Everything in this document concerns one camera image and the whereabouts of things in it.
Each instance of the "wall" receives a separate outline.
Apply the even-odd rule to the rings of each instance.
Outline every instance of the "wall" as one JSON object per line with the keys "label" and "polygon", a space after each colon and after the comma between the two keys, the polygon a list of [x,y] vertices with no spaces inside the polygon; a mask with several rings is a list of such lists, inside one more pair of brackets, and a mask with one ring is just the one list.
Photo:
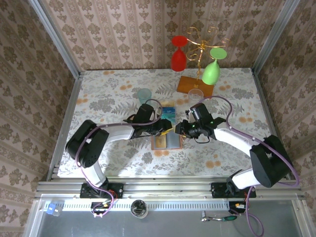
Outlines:
{"label": "wall", "polygon": [[259,76],[316,223],[316,1],[300,1]]}
{"label": "wall", "polygon": [[[284,0],[41,0],[81,70],[168,68],[189,26],[230,38],[221,67],[252,67]],[[202,66],[210,62],[205,54]],[[189,67],[196,67],[192,62]]]}
{"label": "wall", "polygon": [[0,236],[20,236],[74,79],[27,1],[0,0]]}

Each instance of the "clear plastic cup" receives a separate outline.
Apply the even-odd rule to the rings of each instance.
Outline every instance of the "clear plastic cup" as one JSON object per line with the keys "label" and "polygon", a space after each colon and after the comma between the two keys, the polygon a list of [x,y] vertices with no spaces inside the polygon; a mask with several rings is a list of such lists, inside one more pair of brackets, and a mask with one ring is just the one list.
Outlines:
{"label": "clear plastic cup", "polygon": [[189,91],[188,96],[191,101],[197,102],[203,99],[204,94],[203,94],[203,91],[194,88]]}
{"label": "clear plastic cup", "polygon": [[152,92],[147,89],[147,88],[143,88],[143,89],[140,89],[138,92],[137,92],[137,97],[139,99],[139,102],[140,104],[144,104],[147,100],[151,99],[152,98]]}

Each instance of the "table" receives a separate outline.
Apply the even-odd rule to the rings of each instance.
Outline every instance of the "table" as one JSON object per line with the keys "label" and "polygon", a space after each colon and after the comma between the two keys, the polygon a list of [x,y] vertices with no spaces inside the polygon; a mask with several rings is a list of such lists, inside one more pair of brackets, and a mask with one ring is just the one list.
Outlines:
{"label": "table", "polygon": [[[152,98],[176,101],[177,120],[185,119],[185,110],[193,105],[186,94],[176,92],[180,76],[195,77],[197,69],[174,72],[161,70],[117,70],[85,72],[68,139],[86,119],[95,123],[113,123],[137,112],[137,91],[148,88]],[[270,135],[263,107],[249,68],[221,69],[213,95],[221,95],[233,104],[230,123],[258,138]],[[225,118],[225,101],[205,102],[214,118]],[[152,151],[150,138],[117,141],[105,145],[99,163],[107,176],[231,175],[251,166],[250,158],[232,146],[211,140],[197,144],[185,139],[181,150]],[[75,162],[64,152],[58,176],[82,177]]]}

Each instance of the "purple cable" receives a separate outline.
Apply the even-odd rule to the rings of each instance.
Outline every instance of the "purple cable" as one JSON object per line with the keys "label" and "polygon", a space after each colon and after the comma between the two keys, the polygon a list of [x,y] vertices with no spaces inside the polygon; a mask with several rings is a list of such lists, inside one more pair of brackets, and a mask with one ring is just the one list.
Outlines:
{"label": "purple cable", "polygon": [[[231,102],[230,102],[229,100],[227,100],[226,98],[224,98],[224,97],[222,97],[222,96],[219,96],[219,95],[212,95],[212,96],[208,96],[208,97],[205,97],[205,98],[201,99],[198,103],[202,103],[204,100],[206,100],[206,99],[211,99],[211,98],[220,98],[220,99],[222,99],[222,100],[225,100],[225,101],[229,104],[230,110],[229,110],[229,112],[228,112],[228,114],[227,114],[227,116],[226,116],[226,125],[229,127],[230,130],[234,131],[235,133],[237,133],[237,134],[239,134],[239,135],[241,135],[241,136],[243,136],[243,137],[252,139],[253,141],[256,141],[256,142],[262,144],[263,146],[265,146],[266,148],[268,148],[271,152],[273,152],[274,154],[276,154],[276,155],[289,167],[289,169],[292,171],[292,173],[293,173],[293,175],[294,175],[294,177],[295,177],[295,180],[296,180],[295,184],[291,185],[291,184],[286,184],[286,183],[282,183],[282,182],[278,182],[278,183],[284,184],[284,185],[287,185],[287,186],[293,186],[293,187],[296,187],[296,186],[298,186],[298,185],[300,184],[300,180],[299,180],[298,173],[296,172],[296,170],[294,169],[294,167],[293,167],[279,152],[277,152],[275,149],[273,149],[272,147],[270,147],[268,144],[266,144],[265,142],[261,141],[260,139],[255,138],[255,137],[253,137],[253,136],[250,136],[249,134],[244,133],[244,132],[242,132],[242,131],[239,131],[239,130],[233,128],[233,127],[229,124],[228,119],[229,119],[229,116],[231,115],[231,113],[232,113],[232,111],[233,111],[233,105],[231,104]],[[249,226],[251,232],[252,232],[256,237],[262,237],[263,234],[264,234],[264,228],[263,228],[262,222],[261,222],[261,221],[259,220],[259,218],[256,217],[255,215],[248,213],[249,198],[250,198],[250,193],[251,193],[252,188],[253,188],[253,186],[250,187],[249,192],[248,192],[248,195],[247,195],[247,199],[246,199],[246,218],[247,218],[248,226]],[[252,228],[252,226],[251,226],[251,224],[250,224],[250,221],[249,221],[249,216],[253,217],[253,218],[261,225],[262,233],[261,233],[260,235],[257,235],[257,234],[254,232],[254,230],[253,230],[253,228]]]}
{"label": "purple cable", "polygon": [[[159,104],[159,108],[161,108],[161,115],[162,115],[162,105],[161,105],[161,103],[160,103],[158,100],[149,99],[149,100],[147,100],[147,101],[145,102],[145,104],[146,104],[148,101],[150,101],[150,100],[156,101],[156,102]],[[160,115],[159,117],[157,117],[157,119],[155,119],[155,120],[153,120],[153,121],[151,121],[151,122],[146,122],[146,123],[111,123],[111,124],[103,124],[103,125],[97,126],[97,127],[95,127],[94,129],[92,129],[92,130],[88,133],[88,135],[84,138],[84,140],[83,140],[82,143],[80,144],[80,146],[79,146],[79,148],[78,148],[78,150],[77,150],[76,156],[75,156],[75,163],[76,163],[76,166],[79,167],[79,168],[81,168],[81,172],[82,172],[83,176],[85,177],[85,179],[86,179],[86,181],[87,181],[87,183],[88,183],[89,185],[91,185],[92,187],[94,187],[94,188],[97,189],[97,190],[106,192],[106,193],[107,193],[108,195],[110,195],[110,197],[111,197],[111,204],[110,204],[110,207],[108,208],[108,210],[106,210],[104,213],[101,214],[102,216],[106,215],[106,214],[110,211],[110,209],[113,207],[113,204],[114,204],[114,197],[113,197],[113,195],[112,195],[109,191],[107,191],[107,190],[105,190],[105,189],[101,189],[101,188],[95,186],[94,184],[92,184],[92,183],[89,181],[89,179],[87,178],[87,176],[85,175],[85,173],[84,173],[84,171],[83,171],[83,169],[82,169],[82,167],[81,167],[81,164],[79,164],[79,162],[78,162],[79,154],[80,154],[80,152],[81,152],[81,150],[82,150],[82,148],[83,148],[85,142],[86,142],[86,141],[91,137],[91,135],[92,135],[96,130],[98,130],[99,128],[112,127],[112,126],[131,126],[131,125],[144,126],[144,125],[150,125],[150,124],[153,124],[153,123],[157,122],[157,121],[161,118],[161,115]]]}

